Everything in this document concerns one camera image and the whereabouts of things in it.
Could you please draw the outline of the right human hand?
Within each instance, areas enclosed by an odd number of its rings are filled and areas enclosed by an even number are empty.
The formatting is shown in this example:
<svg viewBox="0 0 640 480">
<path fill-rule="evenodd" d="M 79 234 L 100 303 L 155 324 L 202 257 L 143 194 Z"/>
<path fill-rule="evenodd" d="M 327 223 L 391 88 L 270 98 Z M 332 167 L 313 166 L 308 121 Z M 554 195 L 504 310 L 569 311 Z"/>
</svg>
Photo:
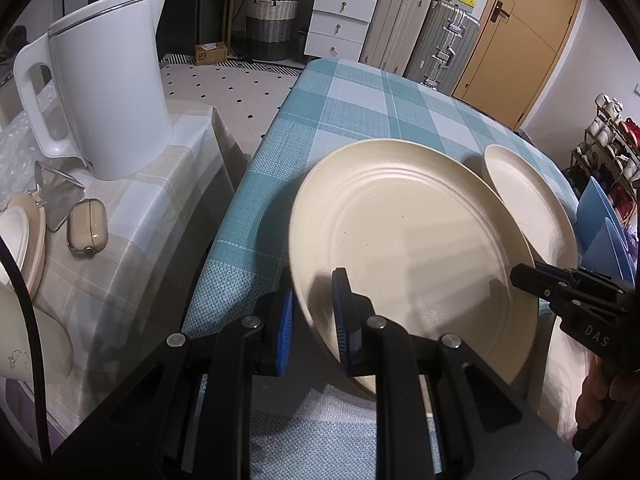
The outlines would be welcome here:
<svg viewBox="0 0 640 480">
<path fill-rule="evenodd" d="M 605 377 L 604 362 L 598 356 L 591 359 L 588 375 L 582 383 L 582 393 L 576 402 L 575 419 L 579 429 L 587 429 L 603 414 L 604 401 L 626 402 L 639 391 L 639 372 Z"/>
</svg>

